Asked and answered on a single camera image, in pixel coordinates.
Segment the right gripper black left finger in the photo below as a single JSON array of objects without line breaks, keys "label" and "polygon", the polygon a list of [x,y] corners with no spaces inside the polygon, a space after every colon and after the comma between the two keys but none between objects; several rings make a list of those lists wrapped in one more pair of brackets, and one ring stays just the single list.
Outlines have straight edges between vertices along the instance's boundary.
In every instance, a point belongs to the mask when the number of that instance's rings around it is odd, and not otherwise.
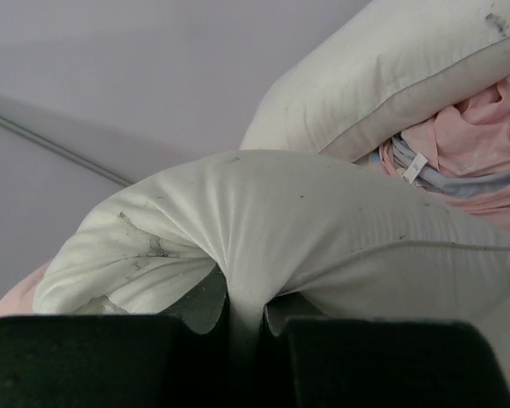
[{"label": "right gripper black left finger", "polygon": [[159,314],[0,319],[0,407],[222,407],[229,298],[213,270]]}]

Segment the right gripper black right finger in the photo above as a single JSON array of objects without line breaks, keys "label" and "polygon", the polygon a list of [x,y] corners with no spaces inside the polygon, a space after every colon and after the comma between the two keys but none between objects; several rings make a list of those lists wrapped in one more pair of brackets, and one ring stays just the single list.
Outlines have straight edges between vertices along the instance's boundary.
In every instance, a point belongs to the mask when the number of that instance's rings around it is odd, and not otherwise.
[{"label": "right gripper black right finger", "polygon": [[334,319],[298,293],[265,305],[257,369],[262,407],[510,407],[473,326]]}]

